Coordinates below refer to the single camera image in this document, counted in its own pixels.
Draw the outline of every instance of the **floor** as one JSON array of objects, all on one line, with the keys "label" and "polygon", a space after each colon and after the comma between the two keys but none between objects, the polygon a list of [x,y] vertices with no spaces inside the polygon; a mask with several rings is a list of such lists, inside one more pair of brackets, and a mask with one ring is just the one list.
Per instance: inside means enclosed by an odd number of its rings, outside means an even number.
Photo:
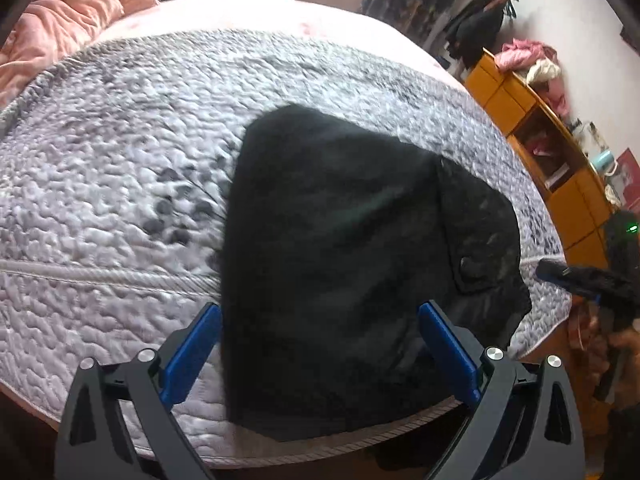
[{"label": "floor", "polygon": [[586,354],[572,350],[569,346],[566,322],[560,324],[525,360],[537,363],[550,354],[558,355],[562,359],[569,375],[584,436],[598,438],[606,434],[610,406],[593,398],[594,384],[588,378]]},{"label": "floor", "polygon": [[[12,480],[52,480],[56,432],[0,392],[0,470]],[[219,470],[219,480],[418,480],[426,468],[383,471],[370,450],[303,464]]]}]

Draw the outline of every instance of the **metal screw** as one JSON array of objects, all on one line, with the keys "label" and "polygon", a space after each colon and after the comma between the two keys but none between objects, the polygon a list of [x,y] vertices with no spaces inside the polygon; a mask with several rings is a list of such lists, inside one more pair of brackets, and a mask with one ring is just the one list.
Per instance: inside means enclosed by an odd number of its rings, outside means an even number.
[{"label": "metal screw", "polygon": [[138,353],[138,361],[142,361],[143,363],[153,361],[154,357],[156,357],[156,351],[152,348],[145,348]]},{"label": "metal screw", "polygon": [[562,365],[562,359],[557,355],[550,355],[546,358],[546,362],[549,363],[549,366],[553,368],[559,368]]},{"label": "metal screw", "polygon": [[498,347],[491,346],[486,349],[486,356],[493,361],[499,361],[504,357],[504,352]]},{"label": "metal screw", "polygon": [[93,368],[94,367],[94,359],[91,357],[86,357],[85,359],[82,359],[82,361],[80,361],[80,367],[82,368],[82,370],[88,370],[89,368]]}]

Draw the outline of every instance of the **black cloth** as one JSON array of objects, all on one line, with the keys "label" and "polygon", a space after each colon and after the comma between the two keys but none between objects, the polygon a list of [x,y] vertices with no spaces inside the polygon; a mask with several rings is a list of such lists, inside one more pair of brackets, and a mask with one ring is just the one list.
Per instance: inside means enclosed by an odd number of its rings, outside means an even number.
[{"label": "black cloth", "polygon": [[483,48],[494,46],[502,28],[505,8],[510,5],[484,10],[489,3],[491,0],[472,0],[444,28],[449,54],[453,59],[462,58],[468,68],[480,61]]},{"label": "black cloth", "polygon": [[222,257],[229,420],[297,440],[445,399],[417,309],[506,347],[530,310],[519,239],[511,203],[435,153],[297,106],[255,121]]}]

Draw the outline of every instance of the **gray quilted bedspread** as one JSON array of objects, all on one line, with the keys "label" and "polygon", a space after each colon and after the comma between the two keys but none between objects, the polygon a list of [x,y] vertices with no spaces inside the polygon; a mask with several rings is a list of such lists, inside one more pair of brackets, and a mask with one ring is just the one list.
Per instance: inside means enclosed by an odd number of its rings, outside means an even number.
[{"label": "gray quilted bedspread", "polygon": [[[533,309],[524,354],[566,318],[536,282],[562,254],[517,156],[471,97],[334,44],[256,32],[169,34],[93,46],[40,74],[0,114],[0,381],[59,419],[79,361],[158,346],[219,295],[226,196],[245,127],[288,103],[313,107],[456,161],[502,192],[520,226]],[[216,348],[174,408],[214,465],[298,462],[368,446],[449,409],[278,444],[225,421]],[[134,443],[149,453],[131,407]]]}]

